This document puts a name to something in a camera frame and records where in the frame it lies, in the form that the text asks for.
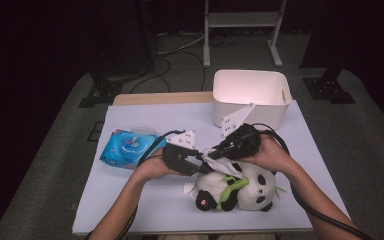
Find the wet wipes package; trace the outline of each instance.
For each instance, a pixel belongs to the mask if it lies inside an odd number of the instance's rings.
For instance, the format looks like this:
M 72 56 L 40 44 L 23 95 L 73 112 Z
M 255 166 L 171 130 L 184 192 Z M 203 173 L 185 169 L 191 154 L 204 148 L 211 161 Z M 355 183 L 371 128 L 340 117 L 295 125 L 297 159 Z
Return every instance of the wet wipes package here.
M 157 139 L 155 134 L 117 130 L 111 134 L 99 159 L 113 167 L 136 169 L 140 158 Z M 166 140 L 163 139 L 152 149 L 149 156 L 165 145 Z

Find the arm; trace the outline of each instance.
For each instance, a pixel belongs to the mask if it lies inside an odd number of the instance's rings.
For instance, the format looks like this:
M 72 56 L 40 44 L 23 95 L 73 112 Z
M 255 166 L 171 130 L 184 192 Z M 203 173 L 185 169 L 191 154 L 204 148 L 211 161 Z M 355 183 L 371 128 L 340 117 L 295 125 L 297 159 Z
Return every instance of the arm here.
M 155 151 L 159 156 L 162 149 Z M 153 157 L 141 164 L 130 176 L 114 204 L 89 236 L 93 239 L 115 239 L 127 225 L 135 211 L 145 184 L 167 174 L 178 174 L 167 168 L 161 157 Z
M 357 228 L 355 224 L 322 192 L 305 170 L 270 136 L 262 135 L 257 154 L 244 158 L 270 171 L 285 174 L 302 200 L 316 211 Z M 319 239 L 360 239 L 347 231 L 308 214 Z

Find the stuffed toy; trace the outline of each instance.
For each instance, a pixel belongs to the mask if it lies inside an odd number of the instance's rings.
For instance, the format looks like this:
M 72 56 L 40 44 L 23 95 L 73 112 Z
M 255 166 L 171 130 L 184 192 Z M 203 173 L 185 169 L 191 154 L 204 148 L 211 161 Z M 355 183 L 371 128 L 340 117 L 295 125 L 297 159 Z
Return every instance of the stuffed toy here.
M 244 210 L 260 210 L 267 212 L 273 206 L 276 193 L 276 178 L 266 169 L 251 163 L 239 163 L 242 174 L 248 184 L 238 192 L 238 206 Z
M 218 171 L 197 178 L 197 208 L 202 211 L 230 211 L 238 205 L 244 210 L 270 210 L 276 193 L 274 174 L 250 163 L 238 162 L 234 165 L 242 173 L 243 179 Z
M 237 202 L 240 188 L 248 184 L 248 179 L 239 179 L 214 171 L 198 177 L 196 207 L 202 211 L 218 209 L 232 210 Z

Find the white tabletop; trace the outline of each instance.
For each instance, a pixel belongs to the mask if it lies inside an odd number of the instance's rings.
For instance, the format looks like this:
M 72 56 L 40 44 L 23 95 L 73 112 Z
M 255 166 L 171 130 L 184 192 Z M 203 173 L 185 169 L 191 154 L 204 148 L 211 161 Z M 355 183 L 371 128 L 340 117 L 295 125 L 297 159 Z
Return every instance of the white tabletop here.
M 223 140 L 220 128 L 213 123 L 212 109 L 212 103 L 110 106 L 77 209 L 73 233 L 83 235 L 95 228 L 132 173 L 132 170 L 111 167 L 99 160 L 113 131 L 129 131 L 135 127 L 150 127 L 159 134 L 171 130 L 195 130 L 196 148 L 202 150 Z M 277 133 L 285 140 L 292 157 L 348 215 L 296 101 L 288 106 Z M 281 173 L 276 174 L 276 185 L 287 192 L 280 193 L 280 199 L 274 197 L 273 208 L 268 212 L 244 211 L 238 207 L 230 212 L 202 212 L 196 208 L 195 201 L 189 195 L 183 194 L 184 183 L 194 182 L 195 179 L 196 176 L 166 176 L 147 183 L 130 233 L 281 232 L 311 229 L 307 215 L 296 203 L 289 182 Z

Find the white metal frame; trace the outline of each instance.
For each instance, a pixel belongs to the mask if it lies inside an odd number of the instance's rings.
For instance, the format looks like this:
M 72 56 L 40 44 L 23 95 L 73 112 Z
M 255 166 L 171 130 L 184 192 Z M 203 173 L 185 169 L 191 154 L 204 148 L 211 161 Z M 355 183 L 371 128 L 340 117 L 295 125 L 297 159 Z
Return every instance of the white metal frame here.
M 210 13 L 209 0 L 205 0 L 204 67 L 210 67 L 209 29 L 220 27 L 274 27 L 273 38 L 267 41 L 277 67 L 283 63 L 276 49 L 277 37 L 283 20 L 286 0 L 282 0 L 277 12 Z

